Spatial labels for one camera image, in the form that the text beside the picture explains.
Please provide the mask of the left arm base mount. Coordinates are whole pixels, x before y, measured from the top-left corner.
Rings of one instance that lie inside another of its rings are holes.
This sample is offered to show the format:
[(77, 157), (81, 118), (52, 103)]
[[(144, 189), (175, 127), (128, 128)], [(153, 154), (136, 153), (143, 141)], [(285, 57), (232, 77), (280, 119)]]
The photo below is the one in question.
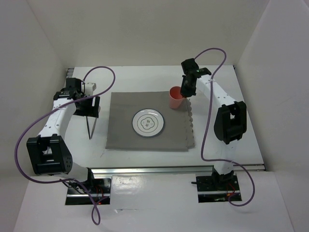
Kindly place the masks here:
[[(65, 205), (92, 205), (87, 192), (76, 182), (65, 182), (67, 189)], [(109, 205), (111, 201), (112, 179), (99, 178), (83, 182), (94, 202), (98, 205)]]

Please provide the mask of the grey cloth placemat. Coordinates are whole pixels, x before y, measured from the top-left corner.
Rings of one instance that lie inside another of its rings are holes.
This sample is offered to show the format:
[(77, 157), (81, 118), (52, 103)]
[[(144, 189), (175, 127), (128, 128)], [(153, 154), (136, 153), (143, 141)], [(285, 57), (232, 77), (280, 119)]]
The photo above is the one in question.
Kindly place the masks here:
[[(154, 136), (141, 136), (133, 117), (141, 110), (155, 110), (163, 128)], [(169, 92), (113, 92), (107, 149), (134, 151), (187, 151), (195, 146), (191, 103), (185, 99), (177, 109), (169, 107)]]

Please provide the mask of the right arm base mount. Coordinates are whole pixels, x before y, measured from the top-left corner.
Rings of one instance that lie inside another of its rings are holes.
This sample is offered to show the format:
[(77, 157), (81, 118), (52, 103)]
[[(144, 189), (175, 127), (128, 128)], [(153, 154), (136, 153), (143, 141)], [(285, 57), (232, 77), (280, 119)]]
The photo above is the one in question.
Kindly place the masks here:
[(233, 202), (242, 201), (236, 175), (233, 175), (231, 180), (220, 184), (215, 184), (211, 176), (196, 176), (196, 180), (191, 184), (197, 188), (199, 203), (227, 202), (229, 198)]

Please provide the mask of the white plate with teal rim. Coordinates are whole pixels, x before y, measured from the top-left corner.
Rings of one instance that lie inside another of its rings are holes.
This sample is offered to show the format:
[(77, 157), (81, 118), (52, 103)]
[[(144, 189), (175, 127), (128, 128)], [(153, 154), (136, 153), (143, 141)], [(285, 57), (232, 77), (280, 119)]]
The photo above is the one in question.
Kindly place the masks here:
[(164, 130), (164, 127), (164, 117), (155, 109), (139, 110), (132, 118), (134, 132), (143, 138), (158, 136)]

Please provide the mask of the dark metal fork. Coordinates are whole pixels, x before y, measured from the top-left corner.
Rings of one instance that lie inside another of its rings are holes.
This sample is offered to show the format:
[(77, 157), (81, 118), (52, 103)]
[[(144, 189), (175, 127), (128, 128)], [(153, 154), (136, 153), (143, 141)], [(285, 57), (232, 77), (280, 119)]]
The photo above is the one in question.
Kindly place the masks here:
[(86, 126), (87, 126), (88, 138), (89, 138), (89, 140), (90, 140), (90, 139), (91, 139), (91, 136), (90, 136), (89, 121), (88, 121), (88, 117), (87, 117), (87, 116), (86, 116)]

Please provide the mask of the salmon pink plastic cup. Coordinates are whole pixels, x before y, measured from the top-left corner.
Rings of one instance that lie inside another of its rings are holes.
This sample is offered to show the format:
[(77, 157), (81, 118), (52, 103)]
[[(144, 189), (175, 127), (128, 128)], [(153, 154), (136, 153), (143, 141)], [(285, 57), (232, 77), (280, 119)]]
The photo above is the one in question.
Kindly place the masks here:
[(169, 107), (177, 109), (182, 104), (184, 97), (181, 95), (181, 87), (174, 86), (169, 90)]

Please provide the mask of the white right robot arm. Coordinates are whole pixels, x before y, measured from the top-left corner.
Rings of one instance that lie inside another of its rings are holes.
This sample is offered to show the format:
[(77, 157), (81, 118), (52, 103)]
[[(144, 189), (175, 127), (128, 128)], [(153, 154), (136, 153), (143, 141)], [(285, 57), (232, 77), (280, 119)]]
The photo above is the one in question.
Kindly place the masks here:
[(213, 130), (216, 138), (221, 142), (221, 154), (214, 161), (211, 185), (215, 189), (222, 189), (227, 185), (233, 171), (236, 145), (247, 130), (247, 107), (243, 101), (236, 101), (212, 78), (207, 68), (200, 68), (193, 58), (181, 63), (183, 80), (180, 93), (188, 98), (201, 91), (210, 100), (209, 114), (216, 113)]

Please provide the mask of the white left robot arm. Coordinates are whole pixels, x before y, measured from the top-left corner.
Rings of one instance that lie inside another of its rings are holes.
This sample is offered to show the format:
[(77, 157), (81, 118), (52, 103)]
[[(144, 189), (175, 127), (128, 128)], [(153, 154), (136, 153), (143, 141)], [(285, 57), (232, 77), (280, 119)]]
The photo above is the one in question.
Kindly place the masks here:
[(93, 97), (95, 83), (85, 83), (68, 78), (66, 85), (53, 97), (52, 113), (37, 137), (27, 140), (27, 150), (32, 168), (37, 175), (54, 175), (76, 179), (85, 193), (92, 192), (96, 181), (88, 176), (89, 170), (73, 162), (64, 138), (73, 115), (98, 118), (99, 97)]

